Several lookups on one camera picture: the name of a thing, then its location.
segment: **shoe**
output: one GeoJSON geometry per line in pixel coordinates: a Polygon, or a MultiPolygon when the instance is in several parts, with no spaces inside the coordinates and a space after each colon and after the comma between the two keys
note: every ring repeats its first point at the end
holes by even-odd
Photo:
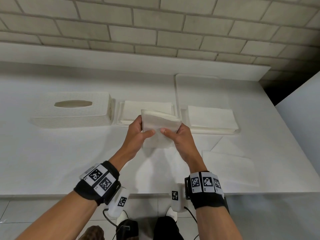
{"type": "Polygon", "coordinates": [[[167,210],[167,213],[165,215],[170,216],[172,219],[174,219],[175,222],[177,222],[178,220],[178,212],[173,211],[171,207],[167,210]]]}
{"type": "Polygon", "coordinates": [[[117,226],[119,226],[119,224],[120,224],[121,222],[123,222],[123,221],[125,221],[125,220],[127,220],[127,219],[128,219],[128,215],[127,215],[127,213],[123,210],[123,211],[121,212],[120,216],[117,218],[117,221],[115,222],[115,224],[116,224],[117,226]]]}

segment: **hand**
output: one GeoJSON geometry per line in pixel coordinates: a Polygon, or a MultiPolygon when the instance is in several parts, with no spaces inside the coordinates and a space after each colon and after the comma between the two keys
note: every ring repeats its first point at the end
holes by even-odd
{"type": "Polygon", "coordinates": [[[120,172],[123,166],[133,159],[143,145],[144,140],[153,136],[156,131],[154,129],[146,132],[142,131],[142,118],[139,115],[131,125],[129,125],[127,136],[121,148],[109,159],[116,169],[120,172]]]}
{"type": "Polygon", "coordinates": [[[191,173],[207,170],[188,126],[182,123],[177,133],[166,128],[161,128],[160,132],[174,141],[174,145],[181,158],[188,164],[191,173]]]}

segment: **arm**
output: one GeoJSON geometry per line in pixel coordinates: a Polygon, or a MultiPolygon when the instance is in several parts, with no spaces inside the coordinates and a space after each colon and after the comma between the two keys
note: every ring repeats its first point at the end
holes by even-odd
{"type": "MultiPolygon", "coordinates": [[[[190,173],[207,171],[189,127],[182,124],[177,133],[162,128],[161,133],[174,141],[181,158],[188,164],[190,173]]],[[[196,216],[201,240],[242,240],[236,225],[224,206],[200,207],[196,209],[196,216]]]]}
{"type": "MultiPolygon", "coordinates": [[[[138,116],[129,126],[122,147],[109,159],[119,172],[135,157],[144,140],[155,134],[154,130],[143,133],[141,130],[142,119],[138,116]]],[[[82,198],[72,191],[32,223],[16,240],[75,240],[96,209],[96,201],[82,198]]]]}

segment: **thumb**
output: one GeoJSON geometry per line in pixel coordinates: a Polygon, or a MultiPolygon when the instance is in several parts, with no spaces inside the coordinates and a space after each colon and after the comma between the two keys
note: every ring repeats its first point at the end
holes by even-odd
{"type": "Polygon", "coordinates": [[[145,132],[142,132],[142,136],[143,136],[143,139],[147,139],[151,136],[153,136],[154,134],[156,133],[156,131],[154,129],[151,129],[151,130],[147,130],[145,132]]]}
{"type": "Polygon", "coordinates": [[[174,133],[172,130],[170,129],[166,129],[166,128],[161,128],[160,132],[162,134],[164,134],[166,137],[170,138],[171,140],[175,141],[177,134],[174,133]]]}

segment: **black wrist strap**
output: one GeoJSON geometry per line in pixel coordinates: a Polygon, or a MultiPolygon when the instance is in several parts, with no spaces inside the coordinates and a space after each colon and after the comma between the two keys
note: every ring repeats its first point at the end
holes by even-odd
{"type": "Polygon", "coordinates": [[[88,200],[98,204],[108,203],[120,189],[118,170],[109,162],[96,164],[80,176],[74,191],[88,200]]]}
{"type": "Polygon", "coordinates": [[[195,209],[226,206],[219,179],[209,171],[191,173],[185,178],[185,187],[186,198],[191,199],[195,209]]]}

